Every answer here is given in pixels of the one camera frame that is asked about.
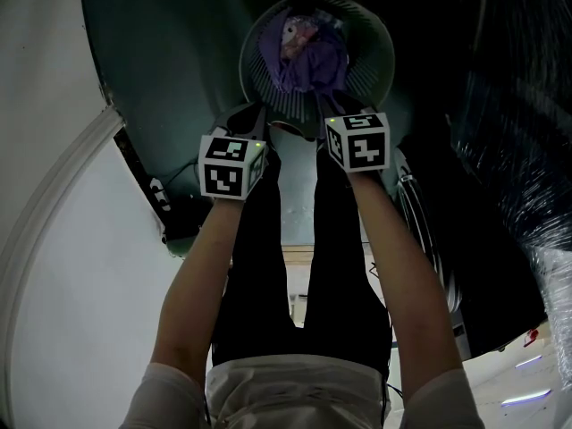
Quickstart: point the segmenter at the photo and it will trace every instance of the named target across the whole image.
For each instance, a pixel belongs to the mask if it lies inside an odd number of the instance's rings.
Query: laundry basket
[[[379,17],[351,0],[282,0],[260,16],[240,52],[240,84],[246,99],[261,100],[267,107],[269,122],[286,122],[310,138],[319,131],[321,120],[314,92],[280,92],[258,49],[266,25],[288,7],[295,14],[312,15],[320,10],[342,21],[341,36],[349,57],[346,90],[362,103],[378,108],[393,82],[393,44]]]

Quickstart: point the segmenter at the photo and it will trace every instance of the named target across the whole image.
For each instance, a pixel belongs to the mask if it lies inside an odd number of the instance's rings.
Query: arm
[[[449,370],[462,368],[442,286],[390,198],[363,173],[350,174],[399,344],[407,402]]]
[[[161,310],[151,362],[175,367],[204,387],[243,203],[217,200],[175,276]]]

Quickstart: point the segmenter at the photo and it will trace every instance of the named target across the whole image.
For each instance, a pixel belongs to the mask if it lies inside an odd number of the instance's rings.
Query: purple cloth
[[[348,52],[338,32],[321,22],[314,39],[291,61],[281,59],[282,29],[291,8],[276,14],[258,40],[266,68],[275,87],[281,92],[309,92],[332,96],[343,90],[348,68]]]

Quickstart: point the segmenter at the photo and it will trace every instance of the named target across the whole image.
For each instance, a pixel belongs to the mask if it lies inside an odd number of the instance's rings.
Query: floor
[[[238,59],[256,17],[278,0],[84,0],[87,30],[107,94],[150,176],[163,183],[198,152],[215,117],[243,100]],[[380,0],[359,0],[371,9]],[[395,86],[383,104],[391,143],[412,126],[408,95]],[[273,141],[283,161],[282,242],[314,243],[314,144],[279,131]],[[390,191],[395,173],[384,174]],[[198,194],[192,168],[166,188],[170,198]]]

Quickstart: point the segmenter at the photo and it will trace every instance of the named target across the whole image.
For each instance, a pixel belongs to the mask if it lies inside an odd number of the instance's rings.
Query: leg
[[[346,359],[387,377],[391,328],[387,310],[366,276],[358,206],[346,173],[317,155],[314,234],[304,330],[313,354]]]
[[[280,159],[273,150],[267,158],[270,164],[240,218],[233,267],[212,339],[215,366],[285,353],[295,335],[281,246]]]

